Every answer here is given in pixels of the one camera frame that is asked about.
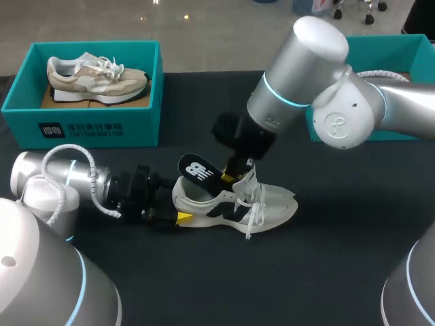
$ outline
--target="new balance logo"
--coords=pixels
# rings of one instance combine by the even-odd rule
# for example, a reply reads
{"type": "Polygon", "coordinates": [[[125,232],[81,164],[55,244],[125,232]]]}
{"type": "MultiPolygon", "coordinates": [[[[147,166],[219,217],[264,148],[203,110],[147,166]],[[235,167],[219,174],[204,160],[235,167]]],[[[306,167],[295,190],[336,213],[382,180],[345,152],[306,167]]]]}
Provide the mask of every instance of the new balance logo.
{"type": "Polygon", "coordinates": [[[199,163],[193,162],[186,168],[186,171],[193,176],[196,176],[198,179],[205,180],[206,178],[214,175],[213,172],[207,170],[204,166],[199,163]]]}
{"type": "Polygon", "coordinates": [[[240,205],[235,210],[235,206],[236,204],[233,202],[221,202],[214,209],[209,211],[207,216],[218,217],[222,215],[227,220],[233,222],[240,222],[244,218],[246,213],[250,210],[250,208],[240,205]]]}

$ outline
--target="office chair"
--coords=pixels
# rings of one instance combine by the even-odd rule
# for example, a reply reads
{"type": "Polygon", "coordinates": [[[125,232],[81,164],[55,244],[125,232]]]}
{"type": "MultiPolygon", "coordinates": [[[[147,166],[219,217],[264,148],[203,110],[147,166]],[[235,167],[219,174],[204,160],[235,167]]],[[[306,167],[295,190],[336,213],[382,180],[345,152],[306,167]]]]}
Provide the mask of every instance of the office chair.
{"type": "MultiPolygon", "coordinates": [[[[341,19],[343,17],[343,11],[341,9],[341,6],[345,1],[349,1],[349,0],[334,0],[334,4],[338,3],[338,7],[334,13],[334,19],[341,19]]],[[[367,4],[368,13],[366,15],[365,23],[367,25],[373,24],[375,22],[375,17],[373,17],[372,12],[373,12],[373,3],[375,2],[375,0],[356,0],[356,1],[367,4]]],[[[378,10],[380,12],[384,12],[385,10],[387,10],[387,3],[384,2],[383,0],[379,0],[378,10]]]]}

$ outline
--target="teal shoe box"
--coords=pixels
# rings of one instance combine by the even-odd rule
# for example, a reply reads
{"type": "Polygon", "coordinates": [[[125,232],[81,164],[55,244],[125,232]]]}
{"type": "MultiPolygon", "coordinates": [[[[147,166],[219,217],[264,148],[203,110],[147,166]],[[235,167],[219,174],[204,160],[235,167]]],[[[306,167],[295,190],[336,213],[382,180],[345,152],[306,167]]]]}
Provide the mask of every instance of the teal shoe box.
{"type": "Polygon", "coordinates": [[[1,112],[22,149],[46,149],[65,143],[87,148],[154,147],[158,142],[163,68],[156,41],[92,41],[32,44],[1,112]],[[148,107],[40,109],[48,87],[47,61],[72,60],[89,52],[113,57],[126,68],[152,79],[148,107]]]}
{"type": "MultiPolygon", "coordinates": [[[[418,84],[435,84],[435,49],[425,35],[350,36],[347,63],[359,73],[387,70],[409,73],[418,84]]],[[[313,110],[306,113],[311,140],[321,142],[313,125],[313,110]]],[[[391,131],[374,131],[369,141],[415,140],[391,131]]]]}

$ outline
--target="white shoelace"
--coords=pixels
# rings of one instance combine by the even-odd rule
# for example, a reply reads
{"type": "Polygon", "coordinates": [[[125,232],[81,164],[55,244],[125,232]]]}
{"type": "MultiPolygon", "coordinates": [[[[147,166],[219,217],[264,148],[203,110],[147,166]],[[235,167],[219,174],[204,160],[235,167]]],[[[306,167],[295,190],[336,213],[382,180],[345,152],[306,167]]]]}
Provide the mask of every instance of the white shoelace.
{"type": "Polygon", "coordinates": [[[251,208],[251,214],[249,216],[249,221],[247,223],[247,229],[246,229],[246,240],[249,240],[251,238],[251,229],[252,225],[255,223],[258,226],[261,226],[264,224],[264,189],[261,183],[257,183],[256,189],[252,192],[249,202],[244,202],[242,199],[237,198],[237,202],[244,206],[244,207],[250,207],[251,208]],[[260,200],[254,203],[251,203],[255,200],[256,193],[260,193],[260,200]]]}
{"type": "Polygon", "coordinates": [[[121,74],[124,72],[124,65],[117,65],[114,57],[114,61],[111,62],[105,56],[100,56],[98,61],[99,67],[89,66],[97,71],[97,75],[105,73],[110,79],[118,81],[121,74]]]}

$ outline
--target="sneaker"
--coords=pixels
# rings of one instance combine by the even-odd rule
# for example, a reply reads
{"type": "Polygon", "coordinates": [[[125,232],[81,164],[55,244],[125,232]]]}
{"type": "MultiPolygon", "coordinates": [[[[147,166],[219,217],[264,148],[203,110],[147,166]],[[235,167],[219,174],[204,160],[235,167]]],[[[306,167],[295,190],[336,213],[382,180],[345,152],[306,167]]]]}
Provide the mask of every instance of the sneaker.
{"type": "MultiPolygon", "coordinates": [[[[203,177],[207,171],[210,175],[215,175],[211,169],[202,171],[205,172],[202,173],[203,177]]],[[[202,184],[204,183],[195,184],[185,176],[177,180],[172,192],[175,208],[180,213],[192,214],[190,219],[179,223],[179,226],[208,228],[228,225],[245,233],[249,240],[253,233],[264,232],[285,223],[298,209],[295,194],[290,190],[257,182],[255,165],[240,181],[232,185],[231,190],[222,190],[217,196],[210,194],[210,182],[207,183],[207,190],[201,187],[202,184]]]]}
{"type": "Polygon", "coordinates": [[[120,104],[143,96],[150,81],[147,73],[124,68],[101,56],[85,53],[75,60],[51,57],[47,64],[48,81],[58,102],[99,101],[120,104]]]}

